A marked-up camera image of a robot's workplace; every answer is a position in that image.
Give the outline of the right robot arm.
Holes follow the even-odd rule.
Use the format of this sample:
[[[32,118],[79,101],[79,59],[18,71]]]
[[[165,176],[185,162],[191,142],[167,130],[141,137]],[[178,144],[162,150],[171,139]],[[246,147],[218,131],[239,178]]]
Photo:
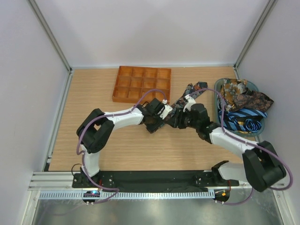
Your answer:
[[[179,129],[193,128],[202,140],[227,149],[243,160],[241,164],[222,162],[217,165],[217,170],[211,174],[215,185],[238,180],[262,192],[286,177],[284,165],[271,143],[257,143],[222,129],[210,120],[203,104],[178,109],[167,123]]]

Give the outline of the navy floral tie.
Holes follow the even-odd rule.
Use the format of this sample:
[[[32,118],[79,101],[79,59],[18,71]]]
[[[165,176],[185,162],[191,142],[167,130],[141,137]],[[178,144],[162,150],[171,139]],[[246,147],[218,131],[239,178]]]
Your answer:
[[[195,85],[192,83],[188,84],[182,96],[171,105],[172,112],[167,115],[159,128],[162,128],[164,125],[173,127],[178,120],[178,116],[180,116],[185,105],[187,104],[185,97],[189,95],[191,98],[197,99],[201,94],[204,93],[203,89],[206,88],[208,88],[208,84],[206,82],[197,82]]]

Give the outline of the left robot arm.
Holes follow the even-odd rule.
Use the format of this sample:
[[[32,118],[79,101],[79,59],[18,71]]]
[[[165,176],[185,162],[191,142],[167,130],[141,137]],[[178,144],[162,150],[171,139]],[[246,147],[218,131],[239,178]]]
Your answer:
[[[152,134],[161,127],[172,110],[166,100],[161,102],[157,98],[145,105],[137,104],[123,111],[103,112],[98,108],[93,110],[76,131],[79,138],[76,151],[78,155],[83,155],[83,182],[90,188],[99,184],[100,151],[113,131],[144,124]]]

